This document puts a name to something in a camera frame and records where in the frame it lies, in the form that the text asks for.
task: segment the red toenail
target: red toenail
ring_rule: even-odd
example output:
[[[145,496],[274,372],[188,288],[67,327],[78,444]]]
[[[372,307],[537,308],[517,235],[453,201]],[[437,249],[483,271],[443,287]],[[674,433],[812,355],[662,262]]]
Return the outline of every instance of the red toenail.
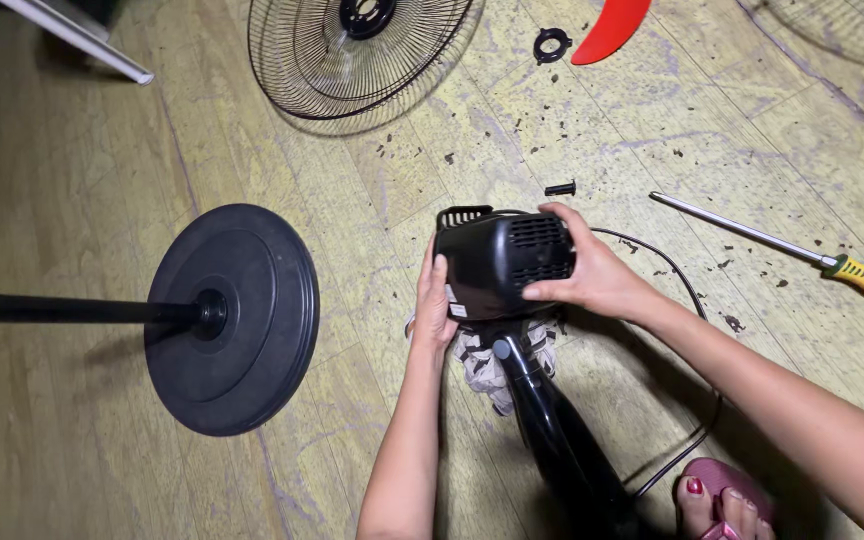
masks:
[[[687,489],[689,493],[702,495],[702,480],[695,477],[689,478],[685,481],[685,489]]]

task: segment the power cord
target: power cord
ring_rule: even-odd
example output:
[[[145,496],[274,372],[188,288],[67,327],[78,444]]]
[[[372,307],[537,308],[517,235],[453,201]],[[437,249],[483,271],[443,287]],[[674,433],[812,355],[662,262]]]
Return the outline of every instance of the power cord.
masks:
[[[508,210],[496,210],[494,212],[494,214],[526,215],[526,214],[528,214],[528,212],[525,212],[522,210],[508,209]],[[692,283],[690,283],[689,278],[686,277],[686,275],[682,273],[682,270],[679,268],[679,265],[676,264],[674,260],[672,260],[672,257],[665,254],[661,249],[659,249],[655,246],[652,246],[650,244],[647,244],[647,243],[643,242],[642,240],[639,240],[638,238],[635,238],[635,237],[630,236],[628,234],[623,234],[622,232],[616,232],[614,230],[609,230],[608,228],[601,228],[601,227],[589,227],[588,229],[594,233],[603,233],[606,235],[612,235],[613,237],[618,237],[619,239],[622,239],[622,240],[634,242],[634,243],[638,244],[639,246],[641,246],[641,247],[651,251],[652,253],[658,255],[659,257],[663,258],[665,260],[665,262],[668,263],[669,266],[672,267],[672,271],[675,272],[675,274],[681,280],[682,284],[685,286],[685,290],[688,291],[688,296],[692,299],[692,304],[695,305],[695,312],[700,317],[702,317],[702,320],[705,320],[705,321],[709,320],[709,317],[706,316],[705,308],[702,307],[702,300],[699,299],[699,295],[696,294],[695,289],[692,288]],[[706,423],[704,426],[702,426],[699,429],[699,431],[696,434],[695,440],[692,441],[692,444],[688,445],[684,450],[679,452],[678,455],[676,455],[671,460],[669,460],[668,463],[663,465],[662,468],[658,470],[658,472],[653,474],[651,478],[649,478],[644,484],[642,484],[642,487],[638,488],[635,491],[635,493],[632,495],[632,497],[634,499],[638,499],[639,497],[642,497],[643,495],[645,495],[645,492],[647,492],[652,486],[656,485],[656,483],[659,480],[661,480],[666,475],[666,473],[671,471],[673,467],[678,465],[680,461],[684,460],[686,458],[686,456],[688,456],[693,450],[695,450],[700,444],[702,444],[702,441],[706,440],[706,437],[708,437],[709,433],[715,428],[715,424],[719,421],[719,413],[721,411],[722,411],[722,394],[719,394],[718,392],[716,392],[715,393],[715,408],[712,411],[712,418],[708,421],[708,423]]]

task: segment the white patterned cloth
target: white patterned cloth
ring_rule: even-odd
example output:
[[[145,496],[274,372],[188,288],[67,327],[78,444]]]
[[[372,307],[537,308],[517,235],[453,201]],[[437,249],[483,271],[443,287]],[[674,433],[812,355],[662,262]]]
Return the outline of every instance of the white patterned cloth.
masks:
[[[555,338],[560,331],[555,317],[529,321],[529,340],[535,359],[549,378],[555,377]],[[509,416],[516,411],[512,392],[508,387],[505,372],[492,349],[482,347],[478,334],[459,330],[452,347],[452,356],[465,368],[465,382],[474,392],[484,392],[492,401],[492,410],[499,416]]]

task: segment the gray button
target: gray button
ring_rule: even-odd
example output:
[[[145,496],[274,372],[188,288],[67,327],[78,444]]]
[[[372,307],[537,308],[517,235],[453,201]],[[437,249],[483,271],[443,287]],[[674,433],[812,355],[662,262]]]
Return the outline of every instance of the gray button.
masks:
[[[495,343],[492,343],[492,352],[501,359],[506,360],[509,358],[509,354],[512,352],[512,347],[509,346],[509,343],[504,339],[496,340]]]

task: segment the screwdriver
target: screwdriver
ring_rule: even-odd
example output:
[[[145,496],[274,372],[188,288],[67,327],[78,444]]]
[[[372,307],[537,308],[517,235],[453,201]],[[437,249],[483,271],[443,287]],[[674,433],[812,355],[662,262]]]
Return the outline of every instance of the screwdriver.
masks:
[[[682,202],[678,199],[669,197],[668,195],[659,193],[658,191],[653,191],[652,193],[649,193],[649,196],[656,201],[666,203],[666,205],[674,207],[680,211],[687,212],[691,215],[697,215],[703,219],[711,221],[716,225],[720,225],[722,227],[725,227],[726,229],[731,229],[732,231],[735,231],[740,235],[745,235],[746,237],[760,240],[775,248],[791,253],[792,255],[797,255],[803,259],[809,260],[814,264],[818,264],[822,268],[823,276],[826,276],[827,278],[835,278],[836,280],[850,282],[864,291],[864,264],[858,262],[857,260],[848,256],[845,253],[838,256],[819,254],[815,251],[807,250],[795,244],[790,244],[786,242],[786,240],[780,240],[778,238],[775,238],[773,235],[766,234],[761,230],[756,230],[752,227],[746,227],[741,223],[737,223],[731,219],[726,219],[721,215],[714,214],[698,206],[693,206],[688,202]]]

